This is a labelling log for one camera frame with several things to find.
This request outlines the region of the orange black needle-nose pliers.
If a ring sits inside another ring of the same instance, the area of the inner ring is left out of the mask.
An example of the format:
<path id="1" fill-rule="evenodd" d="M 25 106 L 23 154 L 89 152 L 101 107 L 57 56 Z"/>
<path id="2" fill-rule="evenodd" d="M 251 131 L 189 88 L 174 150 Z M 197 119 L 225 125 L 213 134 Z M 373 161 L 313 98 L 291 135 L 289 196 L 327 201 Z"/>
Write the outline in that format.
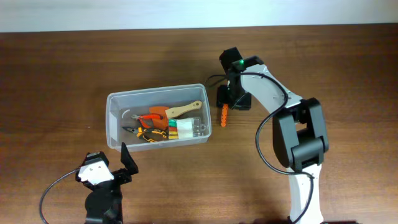
<path id="1" fill-rule="evenodd" d="M 155 128 L 143 128 L 143 127 L 130 127 L 123 126 L 123 130 L 133 133 L 138 139 L 145 140 L 146 142 L 157 142 L 164 141 L 168 139 L 168 132 L 161 129 Z"/>

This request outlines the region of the red handled cutting pliers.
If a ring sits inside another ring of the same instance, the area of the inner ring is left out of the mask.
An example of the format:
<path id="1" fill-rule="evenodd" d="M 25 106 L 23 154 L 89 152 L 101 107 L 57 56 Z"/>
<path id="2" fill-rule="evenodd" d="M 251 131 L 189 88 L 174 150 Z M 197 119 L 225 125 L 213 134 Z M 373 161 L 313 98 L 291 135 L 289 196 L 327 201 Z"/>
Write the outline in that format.
<path id="1" fill-rule="evenodd" d="M 144 128 L 151 128 L 152 126 L 146 123 L 146 120 L 150 119 L 162 119 L 163 116 L 160 114 L 143 114 L 143 115 L 137 115 L 133 114 L 131 115 L 132 119 L 138 120 L 141 124 L 142 127 Z"/>

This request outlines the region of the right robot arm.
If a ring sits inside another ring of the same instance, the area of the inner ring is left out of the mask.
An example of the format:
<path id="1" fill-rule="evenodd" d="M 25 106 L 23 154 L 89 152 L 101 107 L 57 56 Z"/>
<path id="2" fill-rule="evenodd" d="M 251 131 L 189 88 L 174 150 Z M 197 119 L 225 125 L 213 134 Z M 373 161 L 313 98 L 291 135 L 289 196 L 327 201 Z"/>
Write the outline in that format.
<path id="1" fill-rule="evenodd" d="M 323 223 L 319 176 L 329 140 L 320 102 L 296 95 L 268 71 L 259 57 L 243 58 L 236 47 L 224 50 L 219 61 L 227 84 L 218 88 L 217 105 L 249 110 L 255 97 L 269 113 L 254 140 L 265 165 L 289 179 L 289 223 Z M 260 148 L 260 133 L 268 121 L 272 123 L 273 150 L 283 169 L 271 165 Z"/>

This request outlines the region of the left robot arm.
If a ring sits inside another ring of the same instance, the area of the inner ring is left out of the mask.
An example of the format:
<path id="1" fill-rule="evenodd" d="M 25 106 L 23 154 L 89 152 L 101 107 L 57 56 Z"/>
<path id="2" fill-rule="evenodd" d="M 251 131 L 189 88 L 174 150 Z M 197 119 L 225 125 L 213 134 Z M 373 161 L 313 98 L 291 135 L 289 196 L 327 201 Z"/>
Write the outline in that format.
<path id="1" fill-rule="evenodd" d="M 85 200 L 87 224 L 123 224 L 121 186 L 139 172 L 125 143 L 121 144 L 123 168 L 110 171 L 104 152 L 88 153 L 78 168 L 75 180 L 91 190 Z"/>

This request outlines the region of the clear screwdriver bit pack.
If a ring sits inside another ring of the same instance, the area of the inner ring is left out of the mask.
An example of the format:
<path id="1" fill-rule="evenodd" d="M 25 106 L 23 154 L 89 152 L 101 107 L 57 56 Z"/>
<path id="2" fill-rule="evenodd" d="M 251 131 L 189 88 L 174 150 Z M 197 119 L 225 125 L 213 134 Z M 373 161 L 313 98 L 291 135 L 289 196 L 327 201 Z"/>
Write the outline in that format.
<path id="1" fill-rule="evenodd" d="M 202 123 L 199 117 L 170 119 L 168 139 L 174 140 L 200 137 L 205 134 L 206 129 L 206 124 Z"/>

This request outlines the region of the clear plastic container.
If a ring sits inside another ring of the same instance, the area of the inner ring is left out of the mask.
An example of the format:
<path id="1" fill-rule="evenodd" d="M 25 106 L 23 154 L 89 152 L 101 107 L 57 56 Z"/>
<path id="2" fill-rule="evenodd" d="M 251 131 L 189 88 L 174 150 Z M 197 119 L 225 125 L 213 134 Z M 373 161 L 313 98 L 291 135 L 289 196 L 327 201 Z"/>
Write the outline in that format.
<path id="1" fill-rule="evenodd" d="M 201 123 L 205 125 L 201 136 L 164 141 L 157 139 L 155 142 L 147 142 L 123 129 L 125 126 L 139 127 L 140 122 L 132 119 L 131 116 L 147 114 L 149 108 L 153 106 L 173 108 L 185 106 L 196 100 L 202 102 L 201 109 L 185 113 L 180 118 L 199 117 Z M 205 143 L 211 136 L 211 113 L 205 86 L 196 83 L 111 93 L 106 102 L 105 124 L 107 145 L 117 151 L 121 150 L 122 142 L 131 152 Z"/>

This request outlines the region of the orange perforated strip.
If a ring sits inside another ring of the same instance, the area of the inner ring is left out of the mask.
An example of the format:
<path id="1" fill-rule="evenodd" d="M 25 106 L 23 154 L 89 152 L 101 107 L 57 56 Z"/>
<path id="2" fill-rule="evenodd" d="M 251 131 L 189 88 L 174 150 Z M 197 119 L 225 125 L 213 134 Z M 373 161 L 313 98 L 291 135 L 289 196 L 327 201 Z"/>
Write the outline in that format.
<path id="1" fill-rule="evenodd" d="M 228 104 L 224 104 L 221 109 L 221 127 L 226 127 L 228 117 Z"/>

